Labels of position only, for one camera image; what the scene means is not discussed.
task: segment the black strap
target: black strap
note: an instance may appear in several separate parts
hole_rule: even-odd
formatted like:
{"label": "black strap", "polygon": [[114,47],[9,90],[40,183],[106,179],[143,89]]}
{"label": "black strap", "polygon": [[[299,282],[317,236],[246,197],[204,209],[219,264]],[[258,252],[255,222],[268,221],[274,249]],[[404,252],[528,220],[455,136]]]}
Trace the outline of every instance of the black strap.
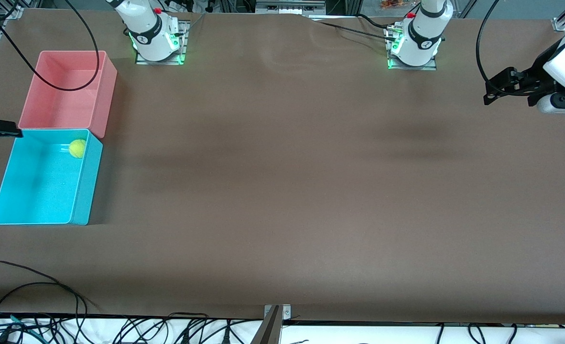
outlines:
{"label": "black strap", "polygon": [[151,30],[145,31],[145,32],[134,32],[132,30],[130,30],[130,33],[132,35],[132,37],[134,37],[134,39],[136,41],[138,41],[138,43],[143,44],[143,45],[147,45],[147,44],[151,44],[151,40],[160,34],[160,32],[162,32],[162,18],[158,15],[155,16],[157,18],[157,22],[155,24],[155,26],[153,26],[153,28],[151,28]]}
{"label": "black strap", "polygon": [[113,9],[116,9],[117,6],[119,6],[124,1],[125,0],[112,0],[111,2],[108,3],[108,5],[110,5]]}
{"label": "black strap", "polygon": [[437,41],[440,40],[440,37],[442,37],[441,34],[434,38],[427,38],[420,35],[414,29],[414,20],[410,22],[408,29],[409,29],[410,38],[412,39],[412,41],[416,42],[416,45],[418,45],[418,48],[420,50],[429,50],[434,44],[437,43]]}
{"label": "black strap", "polygon": [[442,9],[438,12],[438,13],[433,13],[433,12],[429,12],[426,9],[423,8],[423,3],[420,4],[420,9],[421,9],[421,13],[426,15],[429,18],[440,18],[444,12],[446,11],[446,7],[448,6],[448,0],[446,0],[446,2],[444,2],[444,6],[442,6]]}

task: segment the metal mounting plate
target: metal mounting plate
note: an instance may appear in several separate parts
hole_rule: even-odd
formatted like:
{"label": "metal mounting plate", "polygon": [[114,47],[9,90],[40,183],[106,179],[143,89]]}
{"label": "metal mounting plate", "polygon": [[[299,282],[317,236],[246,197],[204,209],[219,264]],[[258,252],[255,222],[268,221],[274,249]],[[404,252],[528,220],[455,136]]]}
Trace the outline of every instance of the metal mounting plate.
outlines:
{"label": "metal mounting plate", "polygon": [[161,61],[149,61],[136,53],[137,65],[184,65],[185,54],[187,53],[187,43],[189,41],[189,27],[191,26],[190,20],[178,20],[178,33],[182,33],[180,37],[175,37],[173,42],[177,42],[180,48],[173,52],[169,57]]}
{"label": "metal mounting plate", "polygon": [[[389,29],[383,29],[383,32],[385,34],[385,37],[396,37],[396,31],[395,30],[389,30]],[[429,60],[429,62],[425,65],[421,65],[421,66],[414,66],[414,65],[407,65],[405,63],[403,63],[398,57],[396,57],[394,54],[392,54],[392,46],[393,44],[396,44],[396,42],[392,42],[392,41],[387,41],[386,46],[387,46],[387,64],[389,69],[405,69],[405,70],[436,70],[437,69],[437,65],[435,64],[435,56],[431,57],[431,60]]]}
{"label": "metal mounting plate", "polygon": [[[270,309],[275,305],[265,305],[263,309],[263,317],[268,315]],[[291,305],[282,305],[282,319],[289,320],[291,318]]]}

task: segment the connector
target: connector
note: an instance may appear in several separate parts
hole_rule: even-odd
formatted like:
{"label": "connector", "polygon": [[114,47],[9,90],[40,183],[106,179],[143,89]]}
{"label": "connector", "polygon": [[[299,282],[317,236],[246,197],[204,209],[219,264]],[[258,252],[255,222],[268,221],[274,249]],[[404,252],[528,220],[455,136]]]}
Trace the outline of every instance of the connector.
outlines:
{"label": "connector", "polygon": [[180,344],[189,344],[189,331],[185,331],[183,335],[183,339],[180,341]]}
{"label": "connector", "polygon": [[223,335],[223,341],[221,342],[221,344],[231,344],[231,342],[229,341],[229,333],[232,329],[232,321],[228,320],[228,326],[225,327],[225,335]]}

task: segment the cable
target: cable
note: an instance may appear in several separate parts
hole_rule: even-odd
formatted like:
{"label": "cable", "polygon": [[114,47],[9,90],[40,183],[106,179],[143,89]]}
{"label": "cable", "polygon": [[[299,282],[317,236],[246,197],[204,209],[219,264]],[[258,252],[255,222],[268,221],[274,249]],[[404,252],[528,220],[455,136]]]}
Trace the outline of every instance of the cable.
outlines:
{"label": "cable", "polygon": [[[67,286],[67,285],[65,285],[65,284],[63,284],[63,283],[61,283],[58,279],[55,279],[54,277],[51,277],[51,276],[49,276],[49,275],[47,275],[47,274],[44,274],[44,273],[42,273],[42,272],[40,272],[40,271],[38,271],[38,270],[35,270],[35,269],[33,269],[33,268],[30,268],[30,267],[27,267],[27,266],[25,266],[25,265],[16,264],[16,263],[11,263],[11,262],[9,262],[9,261],[3,261],[3,260],[0,260],[0,264],[5,264],[5,265],[9,265],[9,266],[14,266],[14,267],[16,267],[16,268],[22,268],[22,269],[24,269],[24,270],[28,270],[29,272],[33,272],[34,274],[37,274],[37,275],[39,275],[39,276],[45,277],[45,278],[47,278],[47,279],[53,281],[53,282],[54,282],[53,284],[58,285],[60,288],[62,288],[62,289],[64,289],[65,291],[67,291],[67,292],[73,294],[73,296],[75,297],[75,300],[76,300],[76,303],[75,303],[75,320],[76,320],[76,325],[77,325],[77,333],[76,333],[76,335],[75,335],[75,337],[74,337],[74,343],[77,342],[78,337],[79,337],[80,334],[83,335],[83,337],[85,337],[86,339],[88,339],[87,336],[85,335],[85,333],[83,333],[83,331],[82,331],[82,326],[83,326],[83,324],[85,323],[85,319],[86,319],[86,316],[87,316],[87,314],[88,314],[88,307],[87,307],[87,301],[85,300],[85,298],[84,298],[81,294],[78,294],[78,293],[75,292],[71,287],[69,287],[69,286]],[[9,297],[13,292],[18,291],[18,290],[20,290],[21,288],[28,287],[29,285],[47,285],[47,284],[51,285],[52,283],[50,283],[50,282],[34,282],[34,283],[26,283],[25,285],[21,285],[21,286],[15,288],[15,289],[13,289],[12,291],[8,292],[5,296],[3,296],[3,298],[0,300],[0,305],[1,305],[1,303],[2,303],[7,297]],[[84,310],[85,310],[85,311],[84,311],[83,318],[82,318],[82,321],[81,321],[80,323],[79,323],[79,301],[81,301],[81,302],[83,303],[83,307],[84,307]]]}
{"label": "cable", "polygon": [[[478,329],[478,333],[480,333],[480,338],[482,338],[482,342],[479,342],[479,341],[473,336],[472,327],[475,327],[475,328]],[[474,341],[476,344],[486,344],[486,340],[484,340],[484,335],[483,335],[483,333],[482,333],[482,330],[480,329],[480,327],[479,327],[477,324],[471,323],[471,324],[467,325],[467,331],[468,331],[468,333],[470,334],[470,337],[472,337],[473,341]]]}
{"label": "cable", "polygon": [[162,4],[162,0],[157,0],[157,2],[160,3],[162,10],[164,10],[166,8],[166,6],[164,6],[164,4]]}
{"label": "cable", "polygon": [[484,82],[491,87],[492,89],[496,89],[497,92],[504,94],[506,96],[517,96],[517,97],[526,97],[526,96],[532,96],[534,94],[539,94],[541,92],[523,92],[523,93],[510,93],[510,92],[505,92],[502,91],[501,89],[499,89],[499,87],[496,87],[488,78],[488,76],[486,76],[486,73],[484,72],[484,68],[482,66],[482,61],[480,61],[480,41],[482,39],[482,33],[484,31],[484,26],[486,25],[486,22],[488,21],[490,14],[493,13],[493,10],[495,9],[495,6],[497,6],[497,4],[499,3],[500,0],[494,0],[493,4],[491,5],[490,9],[488,10],[488,12],[486,12],[486,15],[484,16],[484,20],[482,21],[482,25],[480,25],[480,30],[478,31],[478,36],[476,38],[476,63],[478,65],[478,70],[480,71],[480,75],[482,76],[482,78],[484,79]]}
{"label": "cable", "polygon": [[79,19],[81,20],[81,22],[83,23],[83,25],[85,26],[85,28],[87,29],[87,32],[89,33],[89,37],[92,40],[93,43],[93,49],[95,50],[95,54],[96,54],[96,67],[95,67],[95,72],[93,72],[93,76],[91,77],[91,79],[82,86],[79,87],[75,87],[75,88],[64,88],[64,87],[58,87],[56,85],[53,85],[52,83],[50,83],[49,81],[45,80],[44,77],[42,77],[38,72],[36,72],[36,69],[31,65],[31,63],[29,61],[27,61],[27,58],[25,58],[25,56],[23,55],[23,53],[21,52],[20,48],[17,47],[17,45],[14,43],[13,39],[9,36],[9,34],[4,30],[3,26],[0,25],[0,31],[3,33],[3,35],[5,37],[7,37],[7,39],[9,40],[9,43],[11,43],[11,45],[13,46],[13,48],[16,50],[16,52],[19,54],[19,56],[21,57],[21,59],[23,60],[23,62],[25,62],[25,64],[27,65],[27,67],[29,67],[29,69],[31,69],[32,72],[34,72],[34,74],[40,79],[42,80],[42,82],[46,83],[47,85],[49,85],[50,87],[53,87],[59,91],[79,91],[80,89],[84,89],[85,87],[88,87],[90,84],[93,83],[93,80],[95,80],[96,76],[98,75],[99,72],[99,66],[100,66],[100,60],[99,60],[99,50],[98,50],[98,44],[95,41],[95,37],[93,37],[93,33],[91,31],[91,28],[88,26],[87,22],[85,22],[85,20],[83,19],[83,17],[81,16],[81,14],[79,13],[79,11],[77,11],[77,9],[70,3],[69,0],[64,0],[64,2],[66,2],[66,4],[68,4],[68,6],[70,6],[70,8],[72,9],[72,11],[75,12],[75,14],[77,15],[77,17],[79,17]]}
{"label": "cable", "polygon": [[440,322],[440,333],[438,333],[437,335],[437,340],[435,342],[435,344],[440,344],[440,341],[442,340],[442,334],[444,333],[444,322]]}
{"label": "cable", "polygon": [[359,30],[355,30],[355,29],[351,29],[351,28],[345,28],[344,26],[330,24],[328,22],[320,21],[320,23],[323,24],[323,25],[332,26],[333,28],[338,28],[338,29],[342,29],[342,30],[346,30],[346,31],[356,32],[356,33],[360,33],[362,35],[376,37],[376,38],[379,38],[379,39],[384,39],[385,41],[395,41],[395,39],[393,37],[385,37],[383,35],[376,35],[376,34],[369,33],[369,32],[359,31]]}
{"label": "cable", "polygon": [[[233,324],[230,324],[231,326],[237,325],[237,324],[241,324],[241,323],[247,323],[247,322],[257,322],[258,320],[240,320],[239,322],[234,322]],[[200,340],[199,342],[197,342],[198,344],[204,344],[206,341],[208,341],[208,339],[212,338],[213,335],[223,331],[224,329],[226,329],[228,326],[223,326],[220,329],[214,331],[213,333],[211,333],[210,335],[208,335],[206,338],[204,338],[204,340]]]}
{"label": "cable", "polygon": [[0,22],[4,22],[8,17],[10,17],[13,14],[13,12],[17,9],[18,4],[19,4],[19,0],[15,0],[9,11],[7,11],[7,14],[3,15],[0,18]]}
{"label": "cable", "polygon": [[232,333],[232,336],[236,337],[236,339],[240,342],[240,344],[245,344],[245,342],[243,342],[240,337],[238,337],[238,335],[234,332],[234,329],[232,329],[232,327],[229,327],[230,332]]}
{"label": "cable", "polygon": [[357,13],[357,14],[355,15],[355,17],[363,18],[363,19],[367,20],[367,21],[368,21],[370,24],[372,24],[373,26],[376,26],[377,28],[381,28],[381,29],[386,29],[387,26],[394,24],[394,22],[392,22],[391,24],[386,24],[386,25],[378,24],[378,22],[373,21],[372,18],[368,17],[368,16],[365,15],[365,14],[361,14],[361,13]]}
{"label": "cable", "polygon": [[342,0],[337,0],[337,2],[335,3],[335,5],[333,7],[331,7],[331,10],[329,12],[326,13],[326,15],[330,15],[334,9],[336,9],[336,6],[341,2]]}
{"label": "cable", "polygon": [[512,327],[514,327],[514,331],[512,331],[512,335],[510,336],[510,339],[508,339],[508,344],[512,344],[514,337],[516,337],[516,331],[518,331],[518,326],[516,326],[516,324],[512,324]]}

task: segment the black cable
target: black cable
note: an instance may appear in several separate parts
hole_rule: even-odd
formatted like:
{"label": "black cable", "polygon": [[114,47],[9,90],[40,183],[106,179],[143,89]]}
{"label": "black cable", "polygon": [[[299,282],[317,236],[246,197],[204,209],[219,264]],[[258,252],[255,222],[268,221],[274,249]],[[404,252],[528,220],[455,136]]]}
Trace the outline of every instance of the black cable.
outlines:
{"label": "black cable", "polygon": [[56,85],[53,85],[52,83],[50,83],[49,81],[47,81],[44,77],[42,77],[42,75],[40,75],[38,72],[36,72],[36,69],[34,68],[34,66],[31,65],[31,63],[29,61],[27,61],[27,58],[25,58],[25,56],[23,55],[23,53],[21,52],[20,48],[17,47],[17,45],[14,43],[13,39],[9,36],[9,34],[4,30],[3,26],[0,25],[0,31],[3,33],[3,35],[5,37],[7,37],[7,39],[9,40],[9,43],[11,43],[11,45],[13,46],[13,48],[16,50],[16,52],[19,54],[19,56],[21,57],[21,59],[23,60],[23,62],[25,62],[25,64],[27,65],[27,67],[29,67],[29,69],[31,69],[31,71],[40,79],[42,80],[42,82],[46,83],[47,85],[49,85],[50,87],[53,87],[59,91],[79,91],[80,89],[84,89],[85,87],[88,87],[89,85],[91,85],[93,83],[93,80],[95,80],[96,76],[98,75],[99,72],[99,66],[100,66],[100,60],[99,60],[99,50],[98,50],[98,44],[95,41],[95,37],[93,37],[93,33],[91,31],[91,28],[89,27],[89,25],[87,24],[87,22],[85,22],[85,20],[83,19],[83,17],[81,16],[81,14],[79,13],[79,11],[77,11],[77,9],[69,2],[69,0],[64,0],[64,2],[66,2],[66,4],[68,4],[68,6],[70,6],[70,8],[72,9],[72,11],[75,12],[75,14],[77,15],[77,17],[79,17],[79,19],[81,20],[81,22],[83,23],[83,25],[85,26],[85,28],[87,29],[87,32],[89,33],[89,37],[92,40],[93,43],[93,49],[95,50],[95,54],[96,54],[96,67],[95,67],[95,72],[93,72],[93,76],[92,78],[85,84],[82,85],[80,87],[75,87],[75,88],[63,88],[63,87],[58,87]]}
{"label": "black cable", "polygon": [[514,331],[512,331],[512,335],[510,336],[510,339],[508,339],[508,344],[512,344],[514,337],[516,337],[516,332],[518,331],[518,326],[516,326],[516,324],[512,324],[512,327],[514,327]]}
{"label": "black cable", "polygon": [[[77,333],[74,337],[74,343],[77,342],[79,335],[83,335],[83,337],[85,337],[87,340],[89,340],[87,338],[87,336],[85,335],[85,333],[82,331],[82,326],[85,323],[87,314],[88,314],[88,307],[87,307],[87,301],[85,300],[85,298],[83,296],[81,296],[81,294],[78,294],[77,292],[75,292],[71,287],[61,283],[58,279],[55,279],[54,277],[51,277],[47,274],[44,274],[42,272],[39,272],[38,270],[35,270],[33,268],[27,267],[25,265],[21,265],[21,264],[16,264],[16,263],[11,263],[9,261],[3,261],[0,260],[0,264],[5,264],[5,265],[9,265],[9,266],[14,266],[16,268],[22,268],[24,270],[28,270],[29,272],[33,272],[39,276],[45,277],[53,282],[55,282],[56,285],[58,285],[60,288],[64,289],[65,291],[73,294],[73,296],[75,297],[76,303],[75,303],[75,320],[76,320],[76,325],[77,325]],[[35,283],[27,283],[27,285],[45,285],[47,284],[47,282],[35,282]],[[27,287],[27,285],[22,285],[20,287],[15,288],[13,291],[7,293],[2,299],[1,301],[3,301],[5,298],[9,297],[10,294],[12,294],[12,292],[16,292],[17,290]],[[79,323],[79,301],[81,301],[83,303],[83,307],[84,307],[84,315],[82,318],[82,321]]]}
{"label": "black cable", "polygon": [[193,329],[193,327],[196,327],[202,320],[196,320],[196,319],[191,319],[189,321],[189,323],[187,324],[187,326],[185,327],[184,330],[181,331],[180,335],[178,335],[178,337],[173,341],[173,344],[177,344],[178,340],[180,340],[180,338],[183,338],[183,341],[181,343],[189,343],[189,331],[191,331],[191,329]]}
{"label": "black cable", "polygon": [[221,341],[221,344],[231,344],[231,341],[229,340],[229,335],[230,332],[232,331],[232,321],[230,319],[228,319],[228,324],[225,327],[225,334],[223,335],[223,341]]}
{"label": "black cable", "polygon": [[242,2],[243,2],[243,4],[244,4],[244,6],[245,6],[247,12],[249,12],[249,13],[255,13],[255,10],[252,9],[252,6],[250,5],[250,2],[249,2],[248,0],[242,0]]}
{"label": "black cable", "polygon": [[11,5],[11,8],[7,11],[7,13],[0,18],[0,22],[4,22],[8,17],[10,17],[13,14],[13,12],[17,9],[18,4],[19,4],[19,0],[15,0],[13,5]]}
{"label": "black cable", "polygon": [[435,344],[440,344],[440,340],[442,340],[442,334],[444,333],[444,323],[441,322],[440,323],[440,333],[438,333],[437,335],[437,340],[435,342]]}
{"label": "black cable", "polygon": [[229,331],[232,333],[232,336],[236,337],[236,339],[238,340],[238,342],[240,342],[240,344],[245,344],[245,342],[243,342],[240,337],[238,337],[238,335],[234,332],[234,329],[232,329],[232,327],[229,327]]}
{"label": "black cable", "polygon": [[[237,324],[241,324],[241,323],[247,323],[247,322],[257,322],[258,320],[240,320],[239,322],[234,322],[233,324],[230,324],[230,326],[234,326]],[[208,341],[208,339],[212,338],[213,335],[223,331],[224,329],[226,329],[228,326],[223,326],[220,329],[214,331],[213,333],[211,333],[210,335],[208,335],[206,338],[204,338],[204,340],[200,340],[199,342],[197,342],[198,344],[204,344],[206,341]]]}
{"label": "black cable", "polygon": [[373,21],[372,18],[368,17],[368,16],[365,15],[365,14],[361,14],[361,13],[357,13],[357,14],[355,15],[355,17],[363,18],[363,19],[367,20],[367,21],[368,21],[370,24],[372,24],[373,26],[376,26],[377,28],[381,28],[381,29],[386,29],[387,26],[394,24],[394,22],[392,22],[391,24],[386,24],[386,25],[378,24],[378,22]]}
{"label": "black cable", "polygon": [[355,29],[351,29],[351,28],[345,28],[344,26],[330,24],[328,22],[320,21],[320,23],[323,24],[323,25],[332,26],[333,28],[338,28],[338,29],[342,29],[342,30],[346,30],[346,31],[356,32],[356,33],[360,33],[362,35],[367,35],[367,36],[372,36],[372,37],[376,37],[376,38],[379,38],[379,39],[384,39],[386,41],[395,41],[395,39],[393,37],[385,37],[383,35],[376,35],[376,34],[369,33],[369,32],[359,31],[359,30],[355,30]]}
{"label": "black cable", "polygon": [[195,333],[193,333],[193,335],[189,336],[189,340],[191,340],[191,338],[196,335],[198,332],[200,332],[200,340],[198,340],[198,343],[202,342],[202,338],[204,337],[204,329],[206,328],[206,325],[210,325],[214,322],[216,322],[217,319],[211,320],[210,322],[206,322],[204,321],[204,325],[202,325],[202,327],[200,327],[200,329],[196,330]]}
{"label": "black cable", "polygon": [[127,318],[125,324],[121,327],[121,330],[119,331],[119,333],[113,339],[112,344],[115,344],[115,343],[121,344],[121,342],[123,342],[123,338],[125,338],[126,335],[130,334],[132,332],[132,330],[135,330],[136,333],[138,333],[138,339],[144,339],[144,338],[142,338],[142,334],[140,333],[140,331],[138,331],[138,325],[147,322],[147,320],[148,319],[140,319],[140,320],[137,320],[136,323],[135,323],[134,320]]}
{"label": "black cable", "polygon": [[[418,6],[420,6],[421,3],[419,2],[418,4],[416,4],[414,7],[412,7],[409,11],[407,11],[407,13],[403,16],[406,17],[407,15],[409,15],[412,11],[414,11],[415,9],[418,8]],[[357,13],[355,14],[355,17],[358,18],[363,18],[365,20],[367,20],[370,24],[372,24],[373,26],[376,26],[377,28],[380,29],[386,29],[389,25],[394,25],[395,22],[391,22],[390,24],[378,24],[378,22],[375,22],[374,20],[372,20],[372,18],[368,17],[367,15],[363,14],[363,13]]]}
{"label": "black cable", "polygon": [[[472,327],[475,327],[475,328],[478,329],[478,333],[480,333],[480,338],[482,338],[482,342],[479,342],[479,341],[473,336]],[[473,341],[474,341],[476,344],[486,344],[486,340],[484,340],[484,335],[483,335],[483,333],[482,333],[482,330],[480,329],[480,327],[479,327],[477,324],[471,323],[471,324],[467,325],[467,332],[470,334],[470,337],[472,337]]]}
{"label": "black cable", "polygon": [[534,95],[534,94],[538,94],[540,92],[510,93],[510,92],[502,91],[501,89],[499,89],[499,87],[496,87],[492,82],[490,82],[488,76],[486,76],[486,73],[484,72],[484,68],[482,66],[482,61],[480,61],[480,41],[482,39],[482,33],[484,31],[484,26],[486,25],[486,22],[488,21],[490,14],[493,13],[493,10],[495,9],[495,6],[497,6],[499,1],[500,0],[494,0],[490,9],[488,10],[488,12],[486,12],[486,15],[484,16],[484,20],[482,21],[482,25],[480,25],[480,30],[478,31],[478,36],[476,38],[476,63],[478,65],[478,70],[480,71],[480,75],[482,76],[482,78],[484,79],[484,82],[489,87],[491,87],[492,89],[496,89],[497,92],[499,92],[501,94],[505,94],[506,96],[525,97],[525,96],[531,96],[531,95]]}

